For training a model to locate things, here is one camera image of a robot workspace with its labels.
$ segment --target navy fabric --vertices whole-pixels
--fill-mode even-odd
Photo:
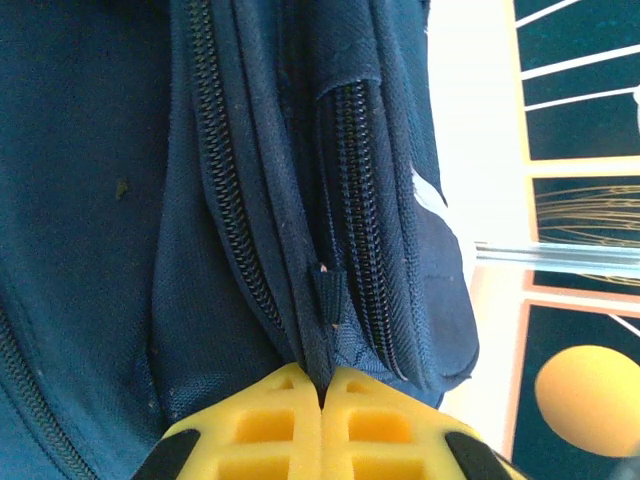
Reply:
[[[412,168],[440,190],[425,2],[213,2],[242,196],[283,329],[222,228],[188,3],[0,2],[0,313],[99,478],[130,477],[169,425],[292,361],[321,391],[346,365],[436,406],[477,358],[455,237],[412,194]],[[356,80],[375,112],[412,381],[367,344],[340,265],[320,268],[318,119]],[[0,477],[71,478],[15,380],[0,368]]]

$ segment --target zipper pocket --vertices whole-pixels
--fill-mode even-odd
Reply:
[[[189,23],[197,95],[197,111],[202,119],[202,142],[209,174],[220,211],[224,234],[242,280],[267,319],[283,330],[282,319],[266,276],[255,240],[249,228],[242,198],[236,159],[231,142],[227,106],[223,97],[217,48],[214,42],[211,1],[189,2]]]
[[[91,467],[75,449],[55,415],[47,405],[40,388],[22,357],[18,342],[11,331],[9,319],[0,309],[0,362],[7,377],[13,382],[18,402],[24,406],[28,421],[39,430],[48,447],[72,478],[97,479]]]
[[[365,334],[379,358],[406,380],[398,365],[391,322],[392,292],[385,275],[371,152],[367,87],[358,81],[333,91],[334,140],[342,222],[340,241],[355,287],[354,301]]]

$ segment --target zipper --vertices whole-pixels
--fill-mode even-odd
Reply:
[[[47,405],[31,370],[22,357],[9,320],[2,309],[0,309],[0,360],[2,368],[16,389],[18,401],[24,405],[31,423],[40,429],[49,451],[54,453],[55,458],[60,459],[72,478],[97,479],[96,474],[74,448]]]
[[[204,154],[224,233],[240,276],[259,309],[271,323],[282,330],[282,319],[260,264],[240,190],[218,52],[214,42],[211,8],[210,0],[190,1],[188,6]]]
[[[371,153],[371,126],[364,82],[334,91],[335,139],[348,271],[356,286],[356,308],[378,356],[396,375],[398,365],[391,331],[391,296],[385,275],[377,195]]]

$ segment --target white line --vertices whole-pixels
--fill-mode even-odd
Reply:
[[[546,17],[547,15],[552,14],[553,12],[557,12],[558,10],[562,10],[564,7],[568,7],[573,3],[577,3],[580,0],[562,0],[562,2],[558,2],[555,5],[551,5],[550,7],[543,8],[542,10],[532,13],[528,17],[521,18],[516,22],[516,28],[524,27],[531,22],[535,22],[536,20]]]
[[[524,72],[522,72],[522,80],[529,80],[531,78],[541,77],[543,75],[549,75],[551,73],[562,72],[563,70],[569,70],[571,68],[591,65],[592,63],[603,62],[605,60],[611,60],[612,58],[633,55],[634,53],[640,53],[640,45],[617,48],[615,50],[609,50],[608,52],[596,53],[594,55],[587,55],[586,57],[573,58],[564,62],[553,63],[551,65],[545,65],[544,67],[525,70]]]
[[[535,105],[528,105],[524,107],[525,112],[532,112],[533,110],[540,110],[542,108],[555,107],[557,105],[566,105],[567,103],[583,102],[585,100],[592,100],[594,98],[613,97],[614,95],[625,95],[627,93],[634,93],[636,87],[621,88],[619,90],[609,90],[607,92],[590,93],[589,95],[580,95],[578,97],[563,98],[560,100],[553,100],[551,102],[536,103]]]
[[[616,322],[618,322],[620,325],[622,325],[624,328],[626,328],[627,330],[629,330],[631,333],[633,333],[635,336],[640,337],[640,330],[638,330],[636,327],[634,327],[633,325],[631,325],[629,322],[627,322],[626,320],[620,318],[617,315],[614,314],[609,314],[609,316],[615,320]]]

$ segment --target dark teal panel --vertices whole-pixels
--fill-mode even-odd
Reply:
[[[522,70],[637,45],[640,2],[582,0],[519,28],[518,40]]]
[[[527,112],[532,160],[640,155],[631,95]]]
[[[640,328],[640,320],[625,319]],[[538,409],[534,383],[540,368],[556,353],[577,345],[613,348],[640,362],[637,337],[606,315],[531,307],[513,461],[536,480],[605,480],[619,462],[565,442],[549,428]]]
[[[607,279],[593,276],[585,277],[584,275],[571,273],[536,272],[533,283],[544,287],[640,295],[640,280],[637,279]]]
[[[640,54],[615,58],[523,82],[525,105],[640,84]]]

